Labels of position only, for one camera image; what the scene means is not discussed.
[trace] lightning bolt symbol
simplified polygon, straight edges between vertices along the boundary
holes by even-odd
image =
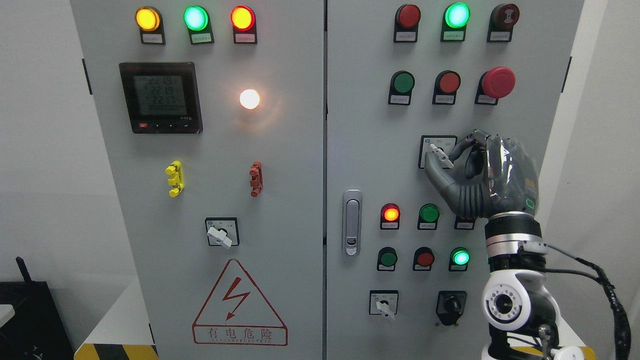
[[[227,313],[227,321],[236,315],[236,314],[234,314],[235,311],[240,307],[240,305],[242,305],[242,303],[246,300],[246,297],[249,296],[249,294],[251,293],[251,292],[248,292],[248,293],[242,293],[242,294],[238,294],[238,295],[229,296],[235,290],[236,286],[238,286],[238,284],[240,283],[240,280],[242,280],[242,279],[240,279],[239,277],[236,277],[236,279],[234,280],[234,283],[231,284],[231,287],[227,291],[227,294],[225,294],[225,297],[222,298],[222,301],[235,299],[237,297],[241,297],[242,298],[242,300],[240,300],[240,302],[238,302],[238,305],[236,305],[236,308],[232,312]]]

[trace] glowing green light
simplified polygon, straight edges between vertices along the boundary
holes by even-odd
[[[469,21],[469,7],[465,3],[454,3],[449,5],[444,19],[450,28],[462,28]]]
[[[466,265],[469,262],[469,253],[465,249],[455,250],[451,259],[456,265]]]
[[[184,23],[193,31],[200,31],[207,27],[209,15],[199,6],[189,6],[184,10]]]

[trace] glowing white light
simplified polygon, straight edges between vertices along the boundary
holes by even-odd
[[[254,89],[247,89],[240,93],[240,105],[253,110],[260,104],[260,94]]]

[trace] green push button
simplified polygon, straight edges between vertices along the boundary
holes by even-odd
[[[380,263],[384,266],[394,266],[397,261],[397,256],[392,252],[386,252],[380,257]]]
[[[396,76],[396,78],[394,79],[394,88],[397,92],[409,92],[414,85],[415,80],[413,79],[413,76],[411,76],[411,74],[409,74],[408,72],[403,72],[402,74]]]
[[[420,218],[425,222],[436,222],[440,217],[438,206],[434,204],[426,204],[420,208]]]

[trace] green indicator light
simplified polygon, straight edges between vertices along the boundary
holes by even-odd
[[[426,222],[435,222],[440,217],[440,211],[434,204],[427,204],[420,208],[420,218]]]
[[[454,3],[449,5],[444,13],[444,20],[450,28],[462,28],[469,21],[469,7],[465,3]]]
[[[413,76],[406,72],[396,76],[394,80],[394,88],[401,93],[409,92],[413,88],[413,85]]]
[[[380,263],[384,266],[394,266],[398,258],[392,252],[386,252],[380,257]]]
[[[469,253],[464,250],[454,250],[451,259],[456,265],[466,265],[469,262]]]
[[[189,6],[184,10],[184,23],[187,28],[193,31],[200,31],[207,27],[209,16],[207,12],[199,6]]]

